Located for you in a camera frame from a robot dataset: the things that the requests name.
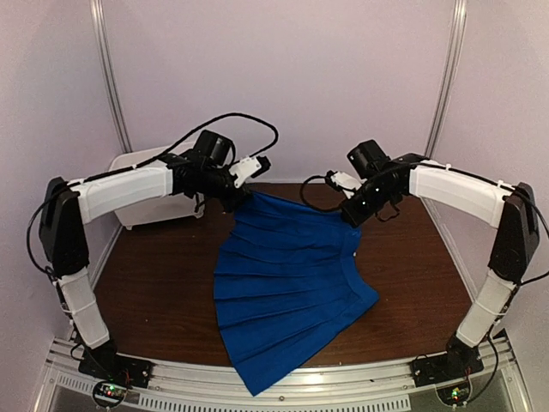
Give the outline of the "blue pleated skirt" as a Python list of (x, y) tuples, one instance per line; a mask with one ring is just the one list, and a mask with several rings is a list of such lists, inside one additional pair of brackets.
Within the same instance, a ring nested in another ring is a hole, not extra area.
[(219, 249), (214, 305), (252, 396), (304, 365), (378, 301), (355, 255), (361, 231), (335, 212), (256, 192)]

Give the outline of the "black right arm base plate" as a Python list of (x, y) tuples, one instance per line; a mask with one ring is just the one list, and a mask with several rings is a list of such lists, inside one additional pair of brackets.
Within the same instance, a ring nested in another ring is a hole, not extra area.
[(410, 363), (416, 387), (435, 385), (454, 379), (464, 379), (469, 374), (484, 370), (477, 347), (470, 348), (463, 343), (449, 343), (442, 354), (417, 356)]

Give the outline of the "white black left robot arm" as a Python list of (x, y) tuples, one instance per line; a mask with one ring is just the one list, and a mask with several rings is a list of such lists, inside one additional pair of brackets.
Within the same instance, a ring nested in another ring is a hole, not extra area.
[(50, 263), (46, 272), (86, 347), (105, 345), (110, 334), (89, 281), (85, 225), (139, 202), (180, 194), (217, 198), (224, 210), (234, 211), (248, 196), (246, 180), (269, 163), (253, 155), (227, 165), (226, 154), (233, 148), (230, 139), (205, 130), (182, 154), (167, 149), (97, 177), (49, 182), (39, 222), (39, 240)]

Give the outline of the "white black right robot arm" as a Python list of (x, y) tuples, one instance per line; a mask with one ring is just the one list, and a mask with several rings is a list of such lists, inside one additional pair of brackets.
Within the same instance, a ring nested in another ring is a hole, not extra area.
[(471, 282), (472, 305), (439, 363), (445, 378), (459, 378), (473, 364), (468, 348), (485, 338), (528, 284), (540, 234), (548, 229), (533, 187), (485, 178), (421, 154), (391, 158), (374, 140), (359, 143), (347, 159), (355, 174), (334, 172), (328, 181), (345, 196), (341, 214), (349, 224), (358, 227), (384, 207), (396, 209), (405, 197), (415, 197), (442, 211), (440, 226), (453, 259), (462, 257), (459, 246), (480, 248), (469, 252), (473, 262), (461, 267), (478, 272)]

